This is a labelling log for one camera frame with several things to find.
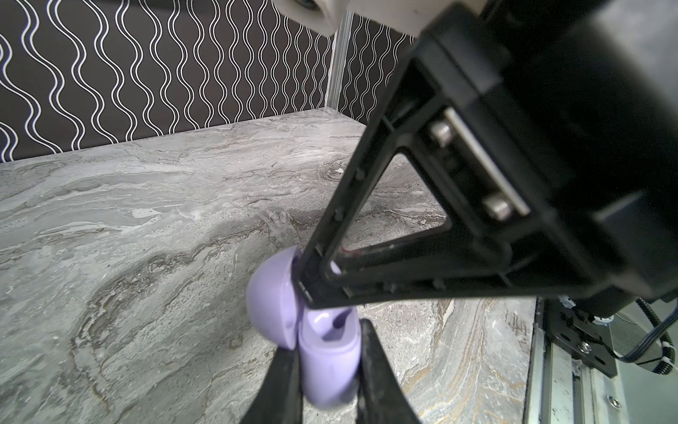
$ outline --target black wavy patterned wall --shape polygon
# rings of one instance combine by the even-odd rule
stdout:
[[[331,55],[270,0],[3,0],[1,160],[322,107]]]
[[[398,58],[415,38],[360,15],[353,16],[339,111],[366,124]]]

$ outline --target lavender plastic case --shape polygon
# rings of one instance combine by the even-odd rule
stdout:
[[[266,259],[247,285],[250,322],[262,336],[285,349],[299,343],[302,390],[317,408],[350,403],[357,392],[361,333],[355,307],[312,310],[292,286],[294,246]]]

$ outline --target metal bolt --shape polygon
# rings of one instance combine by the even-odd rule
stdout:
[[[296,0],[297,3],[299,3],[302,7],[308,9],[308,10],[318,10],[319,7],[317,3],[315,3],[313,0]]]
[[[511,217],[513,207],[502,193],[494,193],[483,199],[487,214],[497,221],[505,221]]]
[[[615,408],[616,410],[622,409],[622,404],[612,396],[608,396],[607,401],[610,403],[610,405],[612,405],[612,408]]]
[[[591,345],[589,345],[585,341],[577,343],[577,349],[579,349],[582,353],[591,353],[591,351],[593,350]]]
[[[451,142],[456,132],[447,121],[436,121],[428,126],[428,134],[433,140],[438,142],[438,145],[443,149]]]

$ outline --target black cable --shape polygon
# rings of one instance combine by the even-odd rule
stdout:
[[[661,324],[661,320],[657,316],[657,314],[654,313],[654,310],[650,306],[649,303],[647,303],[644,299],[637,299],[636,304],[640,307],[640,309],[643,311],[645,316],[650,320],[650,323],[652,324],[653,327],[658,327]],[[673,348],[673,341],[671,340],[671,336],[667,332],[662,334],[662,336],[659,338],[659,340],[662,342],[662,357],[661,362],[657,364],[656,367],[652,370],[652,372],[655,372],[656,374],[662,374],[666,375],[671,372],[673,369],[673,364],[675,363],[676,360],[676,354],[675,354],[675,349]]]
[[[662,336],[666,332],[666,329],[671,326],[674,322],[678,320],[678,305],[676,305],[676,308],[669,314],[666,319],[661,322],[657,327],[655,327],[652,331],[646,334],[645,337],[636,345],[636,347],[633,348],[630,352],[628,352],[624,356],[619,356],[617,355],[614,350],[610,346],[607,346],[602,340],[590,340],[592,343],[597,343],[599,345],[603,345],[606,349],[607,352],[612,355],[613,358],[616,358],[617,360],[620,360],[621,362],[636,362],[642,355],[647,352],[647,350],[652,346],[652,343],[656,342],[657,339]]]
[[[658,361],[660,359],[662,359],[662,358],[659,357],[659,358],[654,358],[653,360],[649,360],[649,361],[636,362],[636,365],[645,365],[645,364],[649,364],[650,362]]]

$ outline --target gray marble surface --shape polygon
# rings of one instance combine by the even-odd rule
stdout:
[[[236,423],[274,352],[247,281],[310,237],[362,130],[321,109],[0,166],[0,423]],[[394,167],[348,247],[441,222]],[[520,422],[533,313],[527,298],[360,308],[424,423]]]

